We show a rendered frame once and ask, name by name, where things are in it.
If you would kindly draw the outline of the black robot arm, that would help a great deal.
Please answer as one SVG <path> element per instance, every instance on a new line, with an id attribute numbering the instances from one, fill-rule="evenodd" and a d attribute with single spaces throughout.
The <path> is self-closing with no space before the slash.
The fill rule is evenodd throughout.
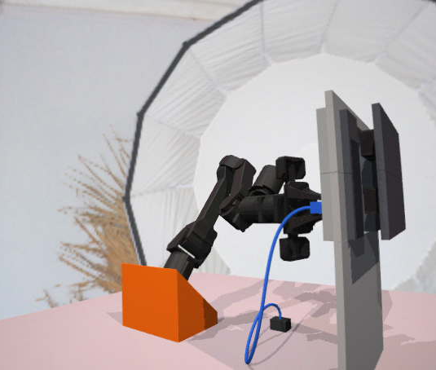
<path id="1" fill-rule="evenodd" d="M 261 223 L 254 212 L 256 200 L 279 194 L 285 179 L 276 179 L 275 165 L 265 165 L 253 184 L 256 172 L 244 158 L 228 155 L 220 160 L 214 189 L 196 221 L 186 225 L 167 245 L 166 251 L 171 254 L 163 268 L 177 270 L 188 281 L 193 268 L 199 268 L 211 252 L 218 236 L 214 224 L 219 215 L 242 232 L 253 223 Z"/>

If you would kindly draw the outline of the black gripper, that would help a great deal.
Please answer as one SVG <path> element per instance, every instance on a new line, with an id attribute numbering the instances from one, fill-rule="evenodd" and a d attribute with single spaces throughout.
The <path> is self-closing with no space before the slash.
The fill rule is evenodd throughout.
<path id="1" fill-rule="evenodd" d="M 294 210 L 297 199 L 321 200 L 321 194 L 309 188 L 307 182 L 296 182 L 306 175 L 305 161 L 301 157 L 280 156 L 275 160 L 276 179 L 285 179 L 284 193 L 263 195 L 255 202 L 254 212 L 259 222 L 281 224 Z M 297 261 L 309 258 L 310 241 L 306 236 L 317 222 L 323 221 L 322 214 L 298 217 L 294 214 L 284 225 L 287 238 L 280 239 L 280 258 Z"/>

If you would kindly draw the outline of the blue network cable with plug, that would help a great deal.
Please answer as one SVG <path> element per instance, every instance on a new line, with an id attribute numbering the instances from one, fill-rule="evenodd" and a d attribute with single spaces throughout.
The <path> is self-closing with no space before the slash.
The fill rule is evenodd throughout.
<path id="1" fill-rule="evenodd" d="M 258 337 L 259 337 L 259 333 L 260 333 L 260 328 L 261 328 L 261 324 L 262 324 L 262 314 L 263 314 L 263 311 L 264 311 L 267 307 L 269 307 L 269 306 L 274 306 L 274 307 L 276 307 L 276 309 L 278 310 L 278 312 L 279 312 L 279 314 L 280 314 L 280 319 L 282 319 L 282 312 L 281 312 L 281 309 L 280 309 L 276 304 L 274 304 L 274 303 L 269 303 L 269 304 L 267 304 L 267 305 L 264 306 L 264 303 L 265 303 L 265 297 L 266 297 L 266 287 L 267 287 L 268 275 L 269 275 L 269 270 L 270 270 L 270 264 L 271 264 L 271 261 L 272 261 L 272 257 L 273 257 L 273 253 L 274 253 L 274 250 L 275 250 L 276 242 L 277 242 L 277 240 L 278 240 L 278 238 L 279 238 L 279 235 L 280 235 L 280 233 L 281 233 L 281 231 L 282 231 L 284 225 L 286 224 L 286 222 L 287 222 L 287 221 L 288 221 L 288 220 L 289 220 L 289 219 L 290 219 L 294 214 L 296 214 L 296 213 L 298 213 L 298 212 L 301 212 L 301 211 L 303 211 L 303 210 L 306 210 L 306 209 L 310 209 L 310 213 L 311 213 L 311 214 L 321 214 L 321 213 L 322 213 L 322 201 L 319 201 L 319 202 L 310 202 L 310 206 L 304 206 L 304 207 L 301 207 L 301 208 L 299 208 L 299 209 L 294 210 L 294 211 L 293 211 L 293 212 L 292 212 L 292 213 L 291 213 L 291 214 L 290 214 L 290 215 L 289 215 L 289 216 L 288 216 L 288 217 L 287 217 L 287 218 L 286 218 L 286 219 L 281 223 L 281 225 L 280 225 L 278 231 L 276 232 L 275 238 L 274 238 L 273 243 L 272 243 L 272 246 L 271 246 L 270 255 L 269 255 L 269 258 L 268 258 L 268 263 L 267 263 L 267 268 L 266 268 L 266 273 L 265 273 L 265 278 L 264 278 L 264 284 L 263 284 L 263 290 L 262 290 L 262 300 L 261 300 L 261 305 L 260 305 L 260 311 L 259 311 L 258 315 L 256 316 L 254 322 L 253 322 L 253 325 L 252 325 L 252 328 L 251 328 L 251 330 L 250 330 L 249 337 L 248 337 L 248 340 L 247 340 L 247 345 L 246 345 L 246 348 L 245 348 L 244 361 L 245 361 L 246 364 L 249 364 L 249 363 L 251 362 L 251 360 L 252 360 L 252 358 L 253 358 L 253 355 L 254 355 L 254 352 L 255 352 L 255 350 L 256 350 L 256 346 L 257 346 L 257 343 L 258 343 Z M 255 333 L 255 338 L 254 338 L 254 341 L 253 341 L 253 347 L 252 347 L 252 350 L 251 350 L 250 356 L 249 356 L 249 358 L 248 358 L 249 344 L 250 344 L 250 341 L 251 341 L 251 337 L 252 337 L 252 334 L 253 334 L 253 330 L 254 330 L 255 325 L 256 325 L 257 322 L 258 322 L 258 325 L 257 325 L 256 333 Z"/>

